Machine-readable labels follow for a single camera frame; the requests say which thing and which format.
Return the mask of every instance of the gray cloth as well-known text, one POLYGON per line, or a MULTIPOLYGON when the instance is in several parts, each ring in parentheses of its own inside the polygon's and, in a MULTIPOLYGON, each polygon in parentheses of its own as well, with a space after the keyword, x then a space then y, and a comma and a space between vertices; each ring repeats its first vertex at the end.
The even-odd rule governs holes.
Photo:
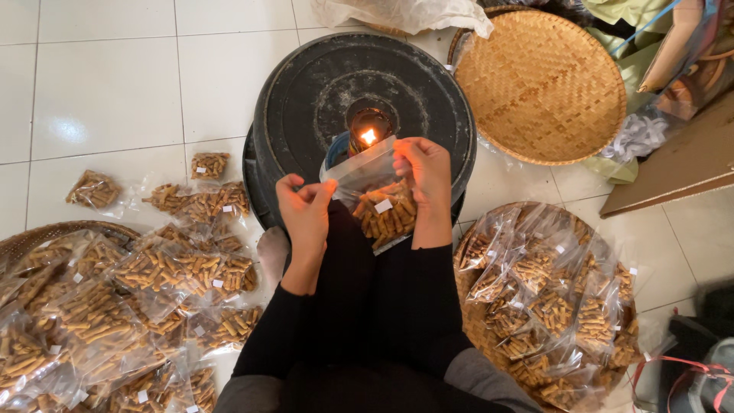
MULTIPOLYGON (((468 348, 451 361, 443 380, 467 393, 509 407, 515 413, 542 413, 515 383, 475 348, 468 348)), ((217 401, 214 413, 267 413, 278 408, 283 381, 270 376, 231 378, 217 401)))

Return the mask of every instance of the candle flame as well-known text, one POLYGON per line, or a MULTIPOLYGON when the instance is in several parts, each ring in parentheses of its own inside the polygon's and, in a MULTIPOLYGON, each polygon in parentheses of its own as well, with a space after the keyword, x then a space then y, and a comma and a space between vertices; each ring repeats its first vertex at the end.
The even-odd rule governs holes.
POLYGON ((370 129, 367 132, 363 133, 362 136, 361 136, 361 138, 362 138, 362 140, 365 141, 365 143, 367 145, 371 145, 374 142, 374 140, 377 139, 377 137, 374 136, 374 130, 372 130, 372 129, 370 129))

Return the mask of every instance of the woven bamboo tray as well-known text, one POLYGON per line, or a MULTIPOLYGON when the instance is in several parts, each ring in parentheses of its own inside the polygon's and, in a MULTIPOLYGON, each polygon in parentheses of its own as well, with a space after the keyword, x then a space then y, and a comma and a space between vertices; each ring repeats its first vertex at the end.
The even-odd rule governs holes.
POLYGON ((126 226, 104 221, 69 221, 39 226, 0 241, 0 273, 6 268, 14 267, 26 253, 39 244, 80 229, 95 229, 110 235, 125 235, 131 240, 140 238, 140 234, 126 226))
POLYGON ((455 74, 480 134, 538 165, 568 165, 601 151, 625 117, 625 86, 612 58, 559 16, 499 12, 490 39, 473 35, 455 74))
MULTIPOLYGON (((533 202, 533 201, 527 201, 527 202, 515 202, 512 204, 506 204, 503 206, 500 206, 498 208, 495 208, 492 213, 499 214, 503 211, 509 211, 512 208, 520 208, 524 212, 530 212, 532 209, 534 209, 536 206, 538 206, 540 202, 533 202)), ((553 205, 546 205, 546 210, 549 212, 560 212, 563 218, 568 218, 572 222, 581 222, 584 225, 584 234, 593 235, 594 230, 585 222, 583 222, 581 219, 576 217, 574 214, 568 212, 565 209, 558 208, 557 206, 553 205)), ((457 290, 459 293, 459 302, 461 303, 461 312, 462 317, 464 320, 464 332, 466 333, 467 337, 469 337, 469 340, 476 346, 485 357, 487 357, 492 363, 494 363, 497 368, 499 368, 502 371, 507 371, 510 364, 513 362, 510 361, 509 357, 505 356, 501 352, 497 351, 495 349, 495 346, 501 341, 493 332, 492 330, 489 330, 487 326, 484 324, 484 313, 487 311, 487 307, 489 304, 467 304, 465 303, 465 299, 467 294, 469 293, 469 290, 474 285, 477 279, 479 279, 480 275, 482 274, 482 270, 469 270, 464 272, 459 272, 458 268, 461 264, 461 259, 464 256, 464 252, 466 250, 467 244, 469 239, 474 233, 474 227, 475 225, 472 224, 472 226, 464 233, 461 240, 459 241, 459 245, 457 246, 456 250, 454 251, 454 278, 456 279, 457 283, 457 290)), ((634 301, 630 304, 629 307, 624 308, 624 316, 622 318, 622 327, 627 328, 629 324, 634 320, 636 317, 636 310, 635 310, 635 303, 634 301)), ((626 371, 626 368, 619 368, 616 369, 615 372, 620 373, 619 379, 617 379, 616 382, 612 383, 612 388, 614 388, 616 385, 618 385, 619 380, 622 378, 623 373, 626 371)), ((562 410, 556 408, 555 406, 552 406, 550 404, 545 403, 544 401, 541 401, 539 397, 534 397, 532 392, 529 392, 528 389, 526 389, 521 383, 518 383, 525 391, 527 391, 533 398, 538 401, 540 406, 547 412, 553 412, 553 413, 562 413, 562 410)))

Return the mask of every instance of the cardboard box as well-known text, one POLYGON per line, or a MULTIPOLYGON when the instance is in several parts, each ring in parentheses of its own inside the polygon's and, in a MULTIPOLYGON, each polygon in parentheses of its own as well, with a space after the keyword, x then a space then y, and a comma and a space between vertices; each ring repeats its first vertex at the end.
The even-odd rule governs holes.
POLYGON ((734 185, 734 92, 701 110, 639 166, 633 184, 617 185, 602 218, 734 185))

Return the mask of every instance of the white label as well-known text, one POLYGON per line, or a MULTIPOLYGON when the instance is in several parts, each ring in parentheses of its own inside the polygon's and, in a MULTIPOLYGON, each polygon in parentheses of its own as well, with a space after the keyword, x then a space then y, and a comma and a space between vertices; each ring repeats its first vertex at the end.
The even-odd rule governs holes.
POLYGON ((393 205, 390 203, 389 199, 385 199, 384 201, 374 206, 378 214, 382 214, 383 212, 387 211, 388 209, 392 207, 393 205))

